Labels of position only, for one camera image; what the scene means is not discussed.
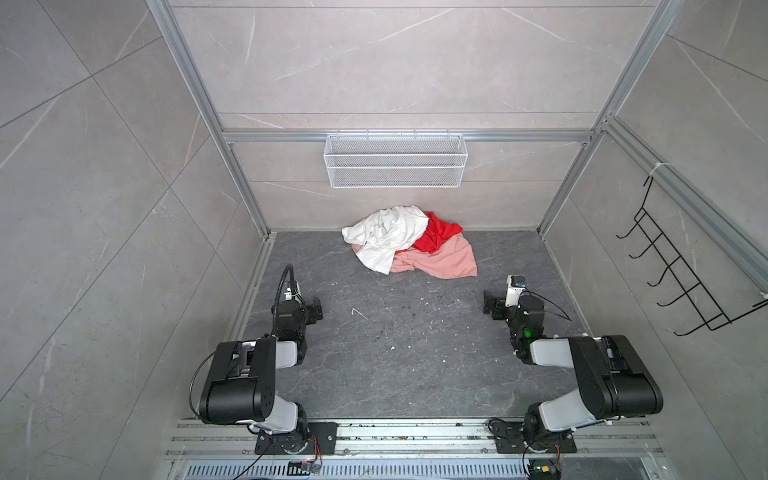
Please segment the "red cloth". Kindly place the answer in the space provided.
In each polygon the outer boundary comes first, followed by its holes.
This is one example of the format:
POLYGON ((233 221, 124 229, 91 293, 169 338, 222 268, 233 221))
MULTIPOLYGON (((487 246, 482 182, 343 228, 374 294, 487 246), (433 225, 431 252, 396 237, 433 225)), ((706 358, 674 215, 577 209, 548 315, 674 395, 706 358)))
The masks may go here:
POLYGON ((435 253, 447 240, 463 232, 459 224, 445 222, 433 212, 426 212, 425 215, 428 218, 427 228, 412 244, 412 248, 417 251, 435 253))

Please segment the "white cloth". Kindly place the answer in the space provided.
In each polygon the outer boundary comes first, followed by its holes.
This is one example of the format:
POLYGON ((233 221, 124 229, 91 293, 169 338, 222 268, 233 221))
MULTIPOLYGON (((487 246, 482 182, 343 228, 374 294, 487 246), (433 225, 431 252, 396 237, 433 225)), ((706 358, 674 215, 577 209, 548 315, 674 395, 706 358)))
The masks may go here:
POLYGON ((416 206, 379 210, 356 224, 343 227, 343 240, 357 247, 358 260, 368 269, 388 275, 395 254, 410 248, 426 231, 427 215, 416 206))

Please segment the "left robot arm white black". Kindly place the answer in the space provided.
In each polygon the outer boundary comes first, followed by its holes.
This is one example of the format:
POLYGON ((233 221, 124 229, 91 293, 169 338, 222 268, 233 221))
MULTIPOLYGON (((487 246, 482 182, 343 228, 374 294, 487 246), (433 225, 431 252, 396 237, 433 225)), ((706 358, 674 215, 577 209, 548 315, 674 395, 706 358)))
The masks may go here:
POLYGON ((272 307, 272 332, 256 340, 222 342, 212 354, 199 400, 191 404, 201 421, 244 425, 288 454, 312 439, 304 408, 277 394, 276 373, 303 363, 306 329, 323 318, 320 300, 284 300, 272 307))

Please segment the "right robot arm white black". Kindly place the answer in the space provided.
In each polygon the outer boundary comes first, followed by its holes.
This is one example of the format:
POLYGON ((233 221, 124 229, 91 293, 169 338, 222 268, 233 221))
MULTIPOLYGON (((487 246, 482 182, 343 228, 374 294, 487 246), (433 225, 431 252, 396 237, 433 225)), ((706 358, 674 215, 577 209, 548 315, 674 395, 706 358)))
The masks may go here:
POLYGON ((662 391, 627 337, 548 337, 545 302, 528 291, 512 300, 483 293, 483 313, 505 322, 518 360, 568 369, 576 378, 574 390, 530 405, 520 423, 489 420, 492 435, 522 453, 548 452, 580 428, 661 412, 662 391))

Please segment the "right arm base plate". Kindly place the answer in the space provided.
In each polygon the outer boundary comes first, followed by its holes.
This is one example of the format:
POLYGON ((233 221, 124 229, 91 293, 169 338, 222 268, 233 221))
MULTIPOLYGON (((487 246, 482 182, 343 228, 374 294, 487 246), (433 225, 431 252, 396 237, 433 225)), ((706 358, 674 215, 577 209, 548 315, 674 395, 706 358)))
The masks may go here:
POLYGON ((548 453, 571 454, 577 447, 570 432, 541 430, 528 421, 508 421, 491 418, 486 427, 500 454, 548 453))

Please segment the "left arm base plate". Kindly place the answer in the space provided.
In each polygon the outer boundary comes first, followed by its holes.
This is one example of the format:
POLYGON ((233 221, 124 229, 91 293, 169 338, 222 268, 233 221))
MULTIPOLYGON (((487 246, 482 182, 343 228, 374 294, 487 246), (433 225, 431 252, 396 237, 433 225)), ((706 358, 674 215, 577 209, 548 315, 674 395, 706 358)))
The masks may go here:
POLYGON ((257 434, 255 454, 326 456, 335 452, 339 424, 335 422, 309 422, 299 424, 290 433, 257 434))

